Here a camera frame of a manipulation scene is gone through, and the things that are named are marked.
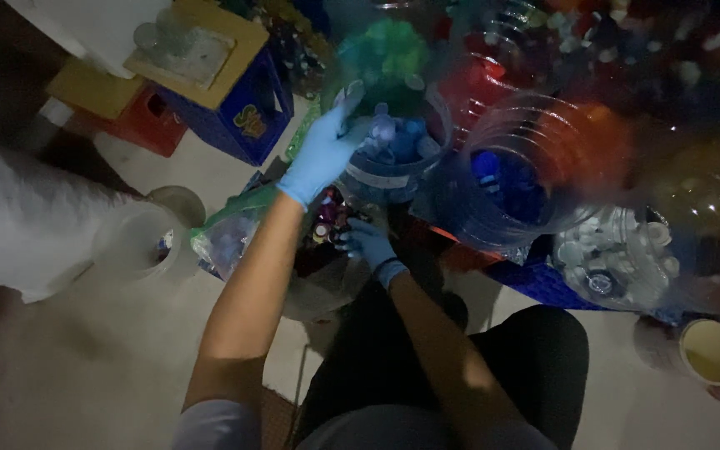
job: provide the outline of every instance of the person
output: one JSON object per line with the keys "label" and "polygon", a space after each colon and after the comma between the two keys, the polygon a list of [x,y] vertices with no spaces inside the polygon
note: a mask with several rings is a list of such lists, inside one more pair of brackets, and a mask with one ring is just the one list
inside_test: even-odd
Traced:
{"label": "person", "polygon": [[[315,121],[279,194],[207,320],[175,450],[260,448],[263,364],[283,310],[305,211],[344,171],[367,130],[342,135],[358,100]],[[374,274],[348,306],[310,383],[293,445],[353,448],[571,448],[582,411],[585,331],[530,307],[466,336],[385,234],[353,221],[345,249]]]}

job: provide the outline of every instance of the gloved hand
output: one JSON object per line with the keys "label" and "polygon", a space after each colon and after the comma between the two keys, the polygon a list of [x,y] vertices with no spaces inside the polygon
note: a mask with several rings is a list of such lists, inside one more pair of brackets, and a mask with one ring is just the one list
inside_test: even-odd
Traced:
{"label": "gloved hand", "polygon": [[277,187],[305,207],[346,169],[355,149],[368,133],[368,125],[344,133],[344,121],[365,95],[361,82],[332,110],[313,122],[299,154]]}
{"label": "gloved hand", "polygon": [[340,235],[345,244],[336,248],[348,250],[350,258],[361,256],[368,261],[371,271],[387,291],[390,281],[407,267],[396,257],[382,230],[355,218],[349,219],[349,225],[352,229]]}

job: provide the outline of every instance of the white floor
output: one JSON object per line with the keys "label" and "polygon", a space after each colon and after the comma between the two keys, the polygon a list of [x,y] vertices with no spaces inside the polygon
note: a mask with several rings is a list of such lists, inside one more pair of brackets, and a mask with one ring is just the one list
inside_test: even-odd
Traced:
{"label": "white floor", "polygon": [[[296,108],[304,110],[301,99]],[[284,151],[298,120],[274,155]],[[136,189],[183,185],[209,213],[255,172],[191,133],[167,159],[107,135],[96,144]],[[198,337],[223,284],[200,272],[177,292],[125,298],[102,294],[90,280],[44,302],[0,308],[1,449],[167,448]],[[469,305],[470,331],[534,304],[478,273],[449,282]],[[692,381],[643,366],[631,343],[634,315],[575,316],[590,341],[576,449],[720,448],[720,403]],[[329,333],[329,325],[305,328],[283,319],[265,385],[301,403]]]}

